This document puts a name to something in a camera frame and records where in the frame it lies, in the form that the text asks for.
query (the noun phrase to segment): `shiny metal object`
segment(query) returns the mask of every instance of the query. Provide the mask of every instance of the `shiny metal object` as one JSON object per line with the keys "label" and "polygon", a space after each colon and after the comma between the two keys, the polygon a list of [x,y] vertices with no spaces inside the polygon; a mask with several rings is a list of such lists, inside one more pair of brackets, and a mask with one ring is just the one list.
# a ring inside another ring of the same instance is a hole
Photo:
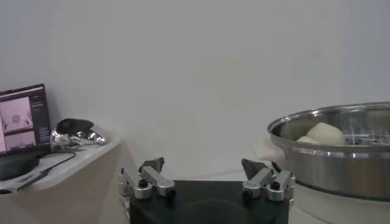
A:
{"label": "shiny metal object", "polygon": [[[296,142],[319,122],[339,128],[347,145]],[[271,141],[299,184],[369,200],[390,201],[390,102],[325,107],[277,119]]]}
{"label": "shiny metal object", "polygon": [[293,175],[291,177],[291,180],[290,180],[290,186],[287,190],[287,193],[286,193],[286,198],[289,200],[290,202],[290,208],[294,206],[295,204],[295,184],[296,184],[296,178],[295,176]]}
{"label": "shiny metal object", "polygon": [[288,196],[291,187],[292,174],[287,170],[282,170],[271,184],[267,184],[267,198],[271,201],[283,201]]}
{"label": "shiny metal object", "polygon": [[243,182],[243,192],[250,192],[252,198],[258,198],[261,195],[261,188],[272,180],[272,170],[262,168],[252,179]]}
{"label": "shiny metal object", "polygon": [[174,194],[176,194],[175,182],[172,180],[167,180],[151,166],[142,167],[141,176],[156,187],[158,195],[164,197],[173,197]]}
{"label": "shiny metal object", "polygon": [[120,196],[129,196],[134,193],[133,188],[123,179],[123,170],[118,174],[118,194]]}
{"label": "shiny metal object", "polygon": [[123,169],[123,180],[122,183],[129,183],[132,188],[132,193],[137,199],[147,199],[152,196],[153,185],[146,181],[145,185],[141,183],[146,181],[142,179],[138,172],[132,171],[131,169]]}
{"label": "shiny metal object", "polygon": [[127,219],[130,220],[130,196],[118,195],[118,201],[122,205]]}
{"label": "shiny metal object", "polygon": [[[76,120],[76,119],[65,119],[72,120],[73,123],[77,124],[78,122],[89,122],[86,120]],[[96,124],[89,122],[91,125],[88,128],[83,128],[83,130],[77,130],[69,128],[67,131],[60,131],[59,125],[64,124],[62,120],[56,125],[56,127],[51,132],[51,147],[52,149],[60,147],[63,149],[68,148],[79,148],[85,145],[104,145],[107,143],[107,137],[105,137],[104,132]]]}

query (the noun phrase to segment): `reflective chrome object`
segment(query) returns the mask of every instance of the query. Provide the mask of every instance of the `reflective chrome object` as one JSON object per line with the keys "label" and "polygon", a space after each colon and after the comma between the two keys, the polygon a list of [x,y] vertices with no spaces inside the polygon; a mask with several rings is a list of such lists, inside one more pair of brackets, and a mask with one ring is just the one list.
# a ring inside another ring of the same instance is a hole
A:
{"label": "reflective chrome object", "polygon": [[[348,145],[296,142],[319,122],[338,127]],[[348,197],[390,201],[390,102],[325,107],[268,126],[297,182]]]}
{"label": "reflective chrome object", "polygon": [[51,132],[51,147],[78,148],[83,145],[104,145],[107,138],[103,131],[90,121],[65,119]]}
{"label": "reflective chrome object", "polygon": [[147,180],[142,179],[139,174],[128,168],[123,168],[122,183],[129,183],[131,190],[129,192],[134,194],[137,199],[147,199],[152,196],[153,185]]}
{"label": "reflective chrome object", "polygon": [[281,170],[273,175],[273,170],[265,164],[243,159],[245,173],[250,180],[243,182],[242,195],[246,205],[262,194],[270,201],[289,201],[289,207],[294,206],[295,176],[287,170]]}
{"label": "reflective chrome object", "polygon": [[133,188],[123,178],[124,169],[118,174],[118,201],[124,208],[125,215],[130,220],[130,196],[134,193]]}

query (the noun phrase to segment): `black laptop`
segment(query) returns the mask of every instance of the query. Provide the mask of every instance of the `black laptop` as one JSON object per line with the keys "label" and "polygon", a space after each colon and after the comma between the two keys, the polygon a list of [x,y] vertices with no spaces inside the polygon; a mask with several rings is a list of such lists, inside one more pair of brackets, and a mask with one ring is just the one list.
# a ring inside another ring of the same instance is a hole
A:
{"label": "black laptop", "polygon": [[0,180],[38,165],[50,153],[50,132],[44,84],[0,92]]}

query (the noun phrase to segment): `pot handle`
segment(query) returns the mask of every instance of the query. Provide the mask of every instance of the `pot handle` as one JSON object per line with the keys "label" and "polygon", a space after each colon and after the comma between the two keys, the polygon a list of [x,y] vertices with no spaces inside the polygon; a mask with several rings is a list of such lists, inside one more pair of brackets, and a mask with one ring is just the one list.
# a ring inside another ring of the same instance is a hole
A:
{"label": "pot handle", "polygon": [[258,143],[253,149],[260,161],[268,160],[278,162],[285,160],[285,153],[283,150],[276,147],[270,139],[265,139],[264,141]]}

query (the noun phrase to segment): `stainless steel pot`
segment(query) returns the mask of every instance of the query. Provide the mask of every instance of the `stainless steel pot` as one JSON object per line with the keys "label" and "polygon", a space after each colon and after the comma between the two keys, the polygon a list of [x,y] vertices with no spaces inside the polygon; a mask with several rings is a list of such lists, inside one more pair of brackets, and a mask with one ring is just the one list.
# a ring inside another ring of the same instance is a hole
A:
{"label": "stainless steel pot", "polygon": [[[348,145],[296,142],[319,122],[338,127]],[[277,119],[271,141],[297,182],[319,191],[390,201],[390,102],[325,107]]]}

